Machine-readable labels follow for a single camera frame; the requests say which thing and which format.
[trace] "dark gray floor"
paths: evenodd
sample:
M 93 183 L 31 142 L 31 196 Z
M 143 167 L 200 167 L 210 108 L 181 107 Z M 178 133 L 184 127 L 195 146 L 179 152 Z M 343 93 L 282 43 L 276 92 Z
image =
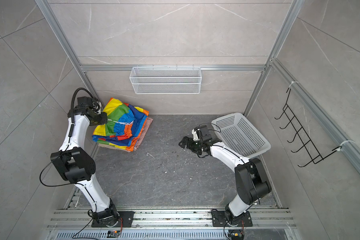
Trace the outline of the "dark gray floor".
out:
M 116 206 L 211 206 L 236 195 L 235 175 L 220 160 L 198 158 L 178 146 L 183 136 L 220 115 L 152 115 L 153 122 L 134 152 L 100 148 L 96 176 Z M 276 205 L 270 193 L 261 205 Z M 89 206 L 83 195 L 78 207 Z

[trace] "stack of clothes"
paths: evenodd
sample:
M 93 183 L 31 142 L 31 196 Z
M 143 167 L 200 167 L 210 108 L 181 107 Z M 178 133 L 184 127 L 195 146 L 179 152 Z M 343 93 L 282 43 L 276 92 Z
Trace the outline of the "stack of clothes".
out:
M 118 99 L 111 98 L 103 112 L 107 113 L 108 122 L 99 125 L 93 132 L 93 141 L 99 146 L 134 151 L 141 144 L 152 118 L 149 112 Z

